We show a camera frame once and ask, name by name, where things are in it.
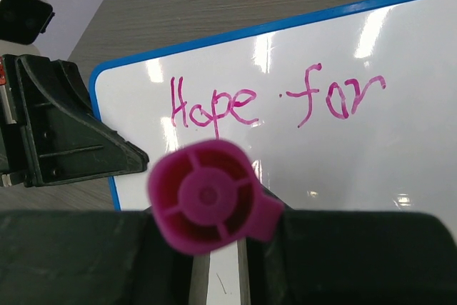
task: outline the whiteboard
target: whiteboard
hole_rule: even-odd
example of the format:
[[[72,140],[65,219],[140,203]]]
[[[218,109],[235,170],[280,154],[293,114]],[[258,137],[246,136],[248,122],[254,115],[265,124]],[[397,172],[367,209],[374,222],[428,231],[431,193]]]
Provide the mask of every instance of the whiteboard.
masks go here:
[[[455,4],[368,0],[109,61],[94,109],[150,166],[221,137],[295,209],[424,211],[456,237]],[[110,181],[118,208],[149,206],[146,177]],[[239,304],[233,249],[208,304]]]

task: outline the handwritten text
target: handwritten text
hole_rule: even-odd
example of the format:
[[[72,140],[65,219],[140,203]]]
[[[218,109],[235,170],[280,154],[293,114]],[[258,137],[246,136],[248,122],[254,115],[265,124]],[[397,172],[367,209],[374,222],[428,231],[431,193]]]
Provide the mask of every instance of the handwritten text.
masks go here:
[[[311,87],[310,82],[310,73],[314,71],[322,70],[322,64],[313,64],[305,70],[304,76],[304,91],[295,93],[287,91],[286,95],[291,98],[301,98],[306,97],[306,115],[298,124],[298,128],[301,128],[310,118],[313,113],[313,95],[319,93],[321,90]],[[189,127],[187,123],[187,118],[189,114],[190,121],[199,127],[206,127],[212,125],[214,128],[214,134],[216,138],[219,138],[219,122],[227,116],[232,116],[239,123],[244,125],[252,125],[258,121],[258,118],[247,119],[243,118],[238,114],[237,109],[247,106],[249,103],[254,101],[257,98],[257,93],[250,89],[241,89],[237,91],[233,96],[227,92],[217,92],[214,90],[211,96],[211,103],[208,106],[209,110],[205,110],[202,104],[194,104],[190,108],[188,107],[187,101],[183,97],[183,82],[184,78],[181,76],[178,80],[178,85],[176,87],[176,78],[171,78],[171,122],[176,126],[176,116],[179,114],[182,117],[182,123],[184,127]],[[363,101],[368,88],[374,83],[378,82],[381,85],[382,89],[386,88],[386,80],[383,76],[378,75],[368,80],[366,85],[362,88],[357,79],[347,79],[344,81],[345,86],[352,86],[354,91],[354,99],[351,105],[351,114],[357,112],[357,108],[360,103]],[[341,100],[341,108],[335,109],[335,106],[332,104],[332,98],[335,95],[335,91]],[[216,105],[224,105],[223,111],[217,111]],[[332,82],[328,87],[327,96],[326,96],[326,105],[330,113],[337,119],[347,119],[349,117],[349,110],[346,105],[346,95],[344,94],[343,89],[337,82]]]

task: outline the pink plastic cap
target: pink plastic cap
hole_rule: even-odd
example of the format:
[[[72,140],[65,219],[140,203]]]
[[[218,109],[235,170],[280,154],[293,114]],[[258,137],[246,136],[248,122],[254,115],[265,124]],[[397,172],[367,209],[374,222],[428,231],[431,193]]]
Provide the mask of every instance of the pink plastic cap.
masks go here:
[[[165,240],[190,255],[243,237],[273,238],[283,203],[265,195],[248,157],[220,139],[178,150],[149,175],[152,212]]]

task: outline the black plastic bracket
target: black plastic bracket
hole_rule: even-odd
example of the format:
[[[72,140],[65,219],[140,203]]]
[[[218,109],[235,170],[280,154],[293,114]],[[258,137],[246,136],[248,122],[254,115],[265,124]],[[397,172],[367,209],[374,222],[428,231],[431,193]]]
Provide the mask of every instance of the black plastic bracket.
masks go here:
[[[0,99],[0,186],[51,186],[146,170],[146,153],[95,119],[72,62],[3,55]]]
[[[0,237],[0,304],[206,304],[209,256],[174,251],[151,214],[5,211]]]
[[[286,209],[247,239],[251,304],[457,304],[457,248],[435,217]]]

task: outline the gray desk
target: gray desk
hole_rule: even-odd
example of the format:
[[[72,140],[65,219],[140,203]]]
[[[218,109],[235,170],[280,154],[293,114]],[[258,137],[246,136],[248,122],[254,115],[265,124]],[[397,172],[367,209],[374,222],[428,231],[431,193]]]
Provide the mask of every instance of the gray desk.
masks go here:
[[[75,48],[87,80],[102,61],[359,0],[105,0]],[[0,209],[111,209],[106,181],[0,189]]]

